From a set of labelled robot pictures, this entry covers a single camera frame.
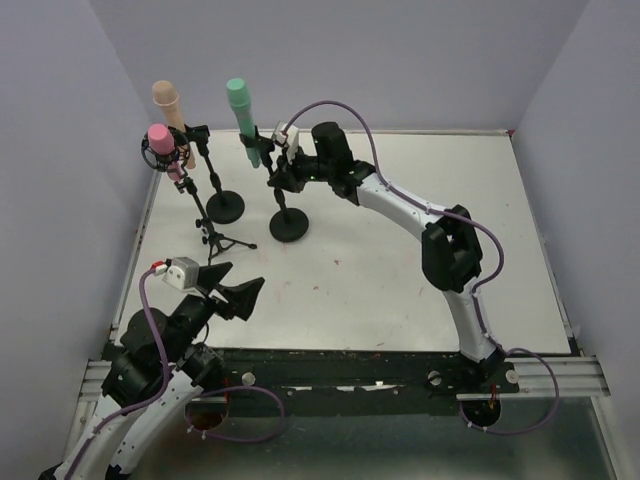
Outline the black round-base clip stand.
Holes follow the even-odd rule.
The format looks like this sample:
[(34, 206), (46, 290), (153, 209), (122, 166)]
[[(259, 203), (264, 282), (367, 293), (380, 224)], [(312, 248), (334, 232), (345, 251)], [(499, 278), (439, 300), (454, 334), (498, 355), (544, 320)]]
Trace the black round-base clip stand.
[(210, 197), (206, 204), (206, 212), (209, 219), (216, 223), (227, 225), (234, 223), (241, 218), (245, 211), (243, 198), (236, 192), (224, 190), (219, 175), (215, 171), (209, 156), (210, 130), (206, 125), (195, 127), (185, 126), (186, 138), (193, 142), (199, 155), (204, 159), (209, 171), (209, 179), (215, 194)]

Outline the teal microphone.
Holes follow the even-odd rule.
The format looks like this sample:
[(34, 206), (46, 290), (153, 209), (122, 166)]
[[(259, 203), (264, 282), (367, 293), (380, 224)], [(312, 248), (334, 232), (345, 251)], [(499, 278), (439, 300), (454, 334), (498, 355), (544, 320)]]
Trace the teal microphone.
[(256, 127), (251, 110), (251, 96), (245, 80), (238, 77), (230, 79), (226, 83), (226, 94), (229, 106), (235, 115), (247, 157), (254, 168), (259, 168), (260, 154), (254, 147)]

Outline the black tripod shock-mount stand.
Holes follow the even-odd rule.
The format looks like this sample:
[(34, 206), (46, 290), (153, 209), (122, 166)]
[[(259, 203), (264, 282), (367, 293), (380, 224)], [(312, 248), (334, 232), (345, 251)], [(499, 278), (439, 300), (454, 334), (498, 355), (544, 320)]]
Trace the black tripod shock-mount stand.
[[(176, 146), (181, 154), (181, 181), (172, 182), (180, 194), (187, 193), (195, 202), (195, 205), (199, 212), (199, 216), (195, 219), (195, 227), (201, 231), (202, 243), (209, 249), (207, 254), (208, 264), (211, 264), (214, 258), (218, 257), (222, 253), (225, 253), (235, 246), (243, 246), (251, 250), (256, 250), (258, 246), (255, 243), (248, 243), (241, 240), (233, 239), (220, 233), (216, 229), (216, 227), (214, 226), (214, 222), (209, 219), (206, 208), (199, 197), (198, 188), (195, 184), (194, 179), (187, 172), (187, 164), (192, 159), (190, 141), (186, 138), (185, 134), (183, 134), (176, 128), (171, 126), (167, 127), (171, 130), (175, 139)], [(144, 162), (152, 170), (157, 171), (153, 168), (152, 165), (149, 164), (148, 159), (145, 157), (145, 154), (148, 152), (147, 132), (144, 134), (141, 141), (140, 152)]]

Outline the pink microphone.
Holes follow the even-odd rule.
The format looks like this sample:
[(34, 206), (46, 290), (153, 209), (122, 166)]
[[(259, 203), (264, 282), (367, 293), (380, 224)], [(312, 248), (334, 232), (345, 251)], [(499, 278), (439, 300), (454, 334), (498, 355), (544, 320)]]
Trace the pink microphone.
[(147, 131), (149, 164), (171, 181), (180, 182), (182, 177), (181, 154), (171, 130), (164, 124), (153, 124)]

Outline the peach microphone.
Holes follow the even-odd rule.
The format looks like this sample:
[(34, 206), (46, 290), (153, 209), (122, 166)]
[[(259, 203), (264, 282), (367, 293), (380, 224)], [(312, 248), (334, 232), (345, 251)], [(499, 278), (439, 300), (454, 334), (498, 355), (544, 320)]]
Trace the peach microphone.
[(175, 86), (166, 80), (156, 81), (152, 85), (152, 96), (155, 105), (162, 111), (167, 124), (186, 134), (180, 96)]

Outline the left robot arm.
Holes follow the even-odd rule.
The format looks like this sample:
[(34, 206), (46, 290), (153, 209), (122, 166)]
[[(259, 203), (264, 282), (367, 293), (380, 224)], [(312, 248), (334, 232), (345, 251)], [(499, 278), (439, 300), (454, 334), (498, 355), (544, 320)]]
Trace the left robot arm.
[(214, 315), (248, 320), (265, 283), (257, 277), (222, 285), (232, 266), (201, 266), (175, 257), (154, 263), (143, 274), (140, 286), (159, 276), (185, 296), (166, 315), (151, 307), (140, 289), (142, 308), (131, 317), (110, 361), (93, 416), (67, 458), (41, 478), (129, 478), (180, 409), (205, 390), (224, 386), (221, 355), (196, 338)]

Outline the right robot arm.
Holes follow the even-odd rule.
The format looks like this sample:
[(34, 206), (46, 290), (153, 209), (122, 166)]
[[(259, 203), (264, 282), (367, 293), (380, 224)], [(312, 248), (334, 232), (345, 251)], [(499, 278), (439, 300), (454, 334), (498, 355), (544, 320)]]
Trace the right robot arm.
[(384, 216), (415, 237), (421, 246), (422, 273), (449, 307), (460, 355), (476, 378), (489, 379), (505, 353), (483, 318), (479, 225), (466, 208), (433, 205), (385, 180), (374, 165), (355, 159), (337, 123), (318, 124), (311, 135), (316, 153), (307, 155), (299, 146), (297, 130), (278, 124), (271, 140), (281, 154), (268, 185), (300, 193), (310, 182), (325, 183), (336, 196)]

